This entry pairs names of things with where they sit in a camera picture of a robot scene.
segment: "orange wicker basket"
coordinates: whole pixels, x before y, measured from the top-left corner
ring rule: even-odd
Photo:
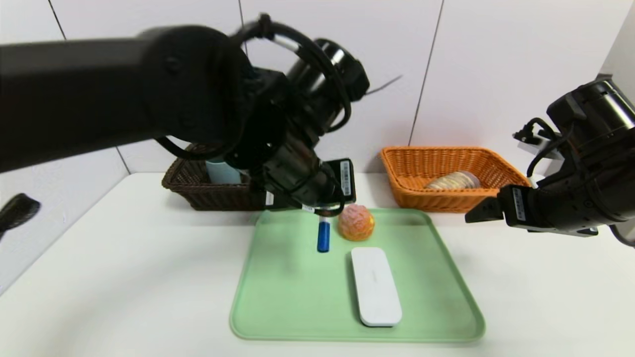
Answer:
[[[525,176],[496,152],[482,147],[406,147],[382,149],[392,195],[404,208],[428,212],[468,212],[485,197],[508,184],[529,186]],[[481,181],[479,189],[435,190],[426,185],[441,176],[465,170]]]

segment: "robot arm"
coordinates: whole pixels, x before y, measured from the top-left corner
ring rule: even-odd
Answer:
[[[300,60],[287,75],[253,67],[241,45],[256,37],[293,41]],[[338,44],[267,15],[232,36],[154,29],[133,39],[2,46],[0,61],[0,173],[154,138],[182,158],[220,157],[291,206],[339,204],[319,215],[350,200],[314,148],[366,93],[364,68]],[[167,135],[211,150],[186,152]]]
[[[531,232],[592,236],[597,226],[634,218],[635,107],[617,85],[610,78],[587,83],[556,100],[547,114],[561,134],[544,130],[550,142],[531,162],[527,176],[538,160],[556,151],[564,158],[560,170],[534,188],[501,188],[496,198],[468,212],[465,221],[505,219]],[[545,139],[532,137],[531,129],[514,137],[535,144]]]

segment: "green tray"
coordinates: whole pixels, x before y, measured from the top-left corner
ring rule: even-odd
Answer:
[[[485,321],[430,218],[417,210],[371,210],[375,231],[351,242],[331,222],[331,249],[316,250],[318,217],[265,212],[256,225],[231,327],[244,339],[469,342]],[[395,327],[359,320],[351,249],[377,246],[391,265],[403,317]]]

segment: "cable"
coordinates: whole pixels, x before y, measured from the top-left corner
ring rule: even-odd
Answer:
[[[529,123],[525,125],[525,128],[527,128],[528,130],[532,130],[534,124],[538,124],[541,128],[543,128],[549,135],[550,140],[558,139],[554,130],[549,126],[549,124],[547,124],[547,122],[545,122],[541,118],[533,118],[532,120],[529,120]]]
[[[283,36],[296,42],[300,49],[295,54],[308,64],[316,65],[324,75],[325,80],[332,80],[344,108],[344,117],[339,123],[331,126],[327,132],[332,133],[346,125],[351,118],[351,101],[346,92],[344,80],[331,63],[331,60],[313,40],[292,27],[272,22],[269,15],[261,14],[258,21],[250,22],[240,28],[237,33],[230,37],[230,41],[236,46],[241,46],[254,38],[266,38],[269,41],[274,41],[276,36]]]
[[[548,153],[550,153],[551,151],[553,151],[555,148],[559,147],[560,145],[562,145],[564,142],[566,142],[567,140],[569,140],[569,138],[571,137],[571,134],[573,134],[573,129],[574,129],[575,125],[573,122],[571,122],[571,127],[569,128],[569,131],[566,132],[566,134],[564,134],[562,137],[560,137],[559,139],[557,139],[556,141],[553,141],[551,143],[549,143],[549,145],[547,145],[547,147],[545,147],[544,149],[542,149],[538,155],[536,155],[536,157],[531,161],[531,163],[529,164],[529,167],[527,168],[527,177],[531,177],[533,176],[533,170],[536,168],[536,165],[538,164],[538,162],[545,158],[545,156],[547,156]]]
[[[379,86],[378,88],[375,88],[374,90],[367,91],[366,94],[364,94],[364,95],[371,95],[373,93],[377,93],[380,90],[384,90],[389,85],[391,85],[392,83],[395,83],[396,81],[399,81],[402,77],[403,77],[403,74],[400,74],[400,75],[396,76],[395,78],[391,79],[390,81],[388,81],[386,84],[383,84],[382,86]]]
[[[240,138],[243,136],[244,124],[240,125],[238,127],[238,130],[232,130],[231,132],[234,133],[232,138],[226,140],[225,143],[222,144],[220,147],[217,147],[216,149],[209,152],[191,152],[191,151],[183,150],[179,146],[174,144],[167,137],[156,138],[155,140],[156,142],[159,143],[159,145],[163,146],[164,149],[169,151],[170,154],[178,158],[182,158],[186,160],[194,160],[194,161],[195,160],[209,160],[209,159],[218,158],[220,156],[224,156],[225,154],[227,154],[229,151],[231,151],[233,148],[235,148],[238,145]]]

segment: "wicker basket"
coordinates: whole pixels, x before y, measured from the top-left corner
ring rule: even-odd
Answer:
[[[485,197],[496,196],[505,185],[530,185],[523,174],[497,153],[481,147],[386,147],[381,155],[392,195],[404,208],[464,213]],[[459,170],[477,176],[481,188],[425,188],[430,181]]]
[[[188,151],[204,151],[201,145]],[[247,177],[238,185],[210,182],[205,161],[177,159],[163,177],[163,187],[183,196],[197,211],[260,211],[265,206],[265,191],[250,187]]]

